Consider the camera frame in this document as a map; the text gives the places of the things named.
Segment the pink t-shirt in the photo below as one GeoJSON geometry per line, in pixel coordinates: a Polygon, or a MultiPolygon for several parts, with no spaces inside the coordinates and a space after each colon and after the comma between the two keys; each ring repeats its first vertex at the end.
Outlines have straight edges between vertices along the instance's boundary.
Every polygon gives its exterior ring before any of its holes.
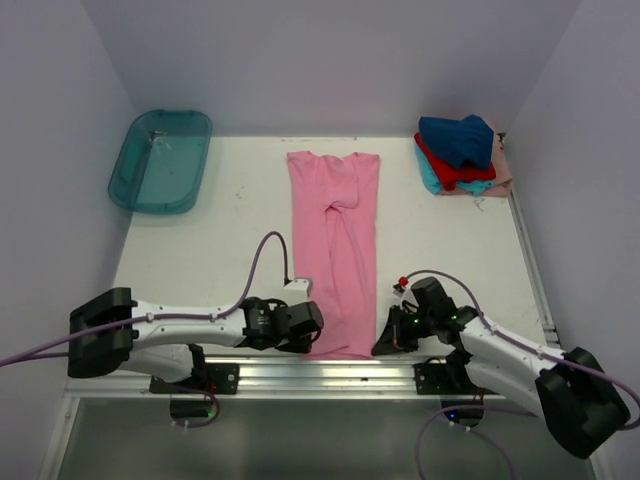
{"type": "Polygon", "coordinates": [[[287,154],[294,271],[312,283],[324,328],[313,359],[369,359],[376,341],[380,157],[287,154]]]}

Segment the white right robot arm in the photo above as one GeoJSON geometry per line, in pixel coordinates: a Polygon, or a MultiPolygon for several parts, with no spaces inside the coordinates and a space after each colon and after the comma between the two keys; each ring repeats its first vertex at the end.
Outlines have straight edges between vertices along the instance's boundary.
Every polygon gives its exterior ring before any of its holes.
{"type": "Polygon", "coordinates": [[[434,271],[413,272],[394,286],[400,300],[371,353],[413,353],[422,339],[451,347],[439,360],[414,364],[420,395],[499,394],[544,421],[568,453],[588,458],[631,413],[595,357],[537,344],[501,328],[476,300],[457,306],[434,271]]]}

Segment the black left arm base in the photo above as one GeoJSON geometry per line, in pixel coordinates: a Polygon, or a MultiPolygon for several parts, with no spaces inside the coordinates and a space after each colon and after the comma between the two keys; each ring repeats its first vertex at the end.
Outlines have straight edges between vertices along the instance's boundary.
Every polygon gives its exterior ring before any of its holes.
{"type": "Polygon", "coordinates": [[[240,380],[240,365],[237,363],[206,363],[191,376],[176,383],[167,383],[151,378],[149,391],[152,394],[197,394],[208,392],[217,395],[235,395],[240,380]]]}

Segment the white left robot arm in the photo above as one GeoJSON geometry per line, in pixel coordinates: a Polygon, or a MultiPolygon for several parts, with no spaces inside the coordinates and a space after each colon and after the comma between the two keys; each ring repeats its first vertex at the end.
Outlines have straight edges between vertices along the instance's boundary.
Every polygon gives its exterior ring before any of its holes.
{"type": "Polygon", "coordinates": [[[125,370],[193,393],[207,383],[206,345],[307,354],[324,328],[322,313],[306,282],[283,292],[283,299],[173,312],[134,300],[130,288],[112,288],[71,312],[67,374],[88,379],[125,370]]]}

